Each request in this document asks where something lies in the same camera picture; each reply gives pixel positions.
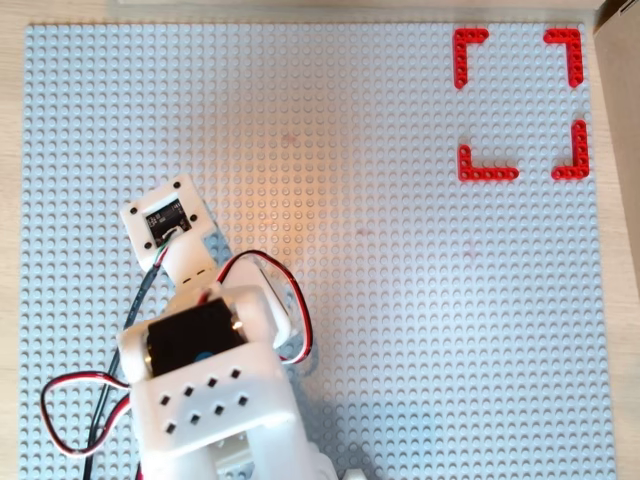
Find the table surface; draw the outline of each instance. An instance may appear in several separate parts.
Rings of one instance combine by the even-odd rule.
[[[118,7],[108,0],[4,0],[0,5],[0,218],[4,248],[0,261],[0,478],[18,471],[18,335],[21,195],[21,119],[24,28],[30,23],[102,23],[107,21],[395,21],[395,20],[584,20],[584,14],[554,11],[417,11],[271,9],[235,7],[206,9],[164,6]],[[587,55],[595,133],[598,218],[603,265],[609,372],[613,399],[616,461],[620,480],[640,478],[640,302],[620,196],[609,123],[593,36]]]

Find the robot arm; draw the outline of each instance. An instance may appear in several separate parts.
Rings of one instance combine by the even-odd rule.
[[[267,276],[242,259],[219,284],[215,267],[200,264],[200,255],[180,260],[202,243],[206,230],[185,223],[189,211],[182,195],[184,205],[200,212],[198,221],[204,216],[192,188],[180,176],[122,211],[134,245],[148,241],[145,236],[161,240],[169,229],[179,231],[165,260],[175,297],[162,316],[126,330],[118,341],[144,478],[215,480],[252,461],[252,478],[260,480],[337,480],[329,459],[307,441],[274,351],[292,328]],[[153,227],[142,228],[149,216]],[[143,267],[152,253],[136,249]]]

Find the lego baseplate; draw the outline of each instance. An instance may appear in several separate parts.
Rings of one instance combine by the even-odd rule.
[[[316,342],[290,377],[339,471],[615,478],[585,30],[550,27],[29,27],[20,478],[80,477],[40,389],[106,368],[142,279],[118,209],[179,172],[214,253],[300,280]],[[53,401],[84,442],[96,390]],[[94,478],[136,461],[124,421]]]

